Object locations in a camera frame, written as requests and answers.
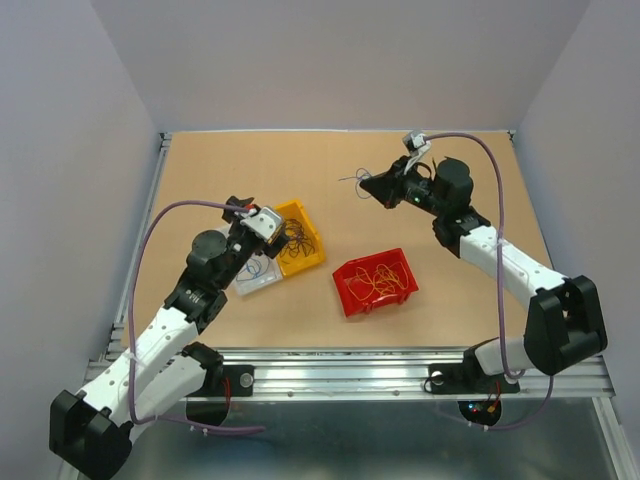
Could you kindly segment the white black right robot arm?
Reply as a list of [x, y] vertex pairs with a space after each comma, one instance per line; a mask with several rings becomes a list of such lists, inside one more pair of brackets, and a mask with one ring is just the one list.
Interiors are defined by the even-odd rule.
[[490, 339], [466, 349], [458, 363], [430, 367], [425, 381], [429, 392], [483, 393], [508, 371], [536, 369], [553, 376], [607, 348], [592, 280], [551, 270], [500, 238], [471, 205], [474, 183], [464, 162], [445, 158], [432, 177], [423, 176], [419, 166], [402, 157], [360, 186], [387, 209], [406, 201], [432, 214], [439, 243], [493, 277], [499, 292], [510, 292], [527, 311], [521, 337]]

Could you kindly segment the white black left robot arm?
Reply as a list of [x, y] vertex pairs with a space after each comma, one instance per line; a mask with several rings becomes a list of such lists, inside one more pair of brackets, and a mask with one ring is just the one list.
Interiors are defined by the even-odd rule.
[[252, 199], [221, 206], [228, 233], [206, 230], [193, 240], [186, 267], [147, 328], [77, 392], [62, 391], [49, 414], [49, 449], [90, 479], [110, 479], [134, 443], [198, 391], [215, 392], [223, 357], [197, 342], [227, 302], [226, 289], [254, 255], [276, 257], [287, 244], [284, 219]]

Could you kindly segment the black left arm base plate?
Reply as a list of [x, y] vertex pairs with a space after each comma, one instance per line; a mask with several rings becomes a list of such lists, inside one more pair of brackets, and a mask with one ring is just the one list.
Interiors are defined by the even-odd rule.
[[251, 397], [255, 381], [255, 367], [250, 364], [231, 364], [217, 367], [205, 374], [203, 384], [189, 397]]

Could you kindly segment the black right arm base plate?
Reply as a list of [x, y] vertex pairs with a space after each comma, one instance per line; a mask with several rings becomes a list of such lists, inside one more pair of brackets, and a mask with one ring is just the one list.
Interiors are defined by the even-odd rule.
[[518, 382], [509, 383], [503, 374], [487, 375], [475, 364], [435, 363], [428, 368], [423, 390], [434, 395], [516, 394]]

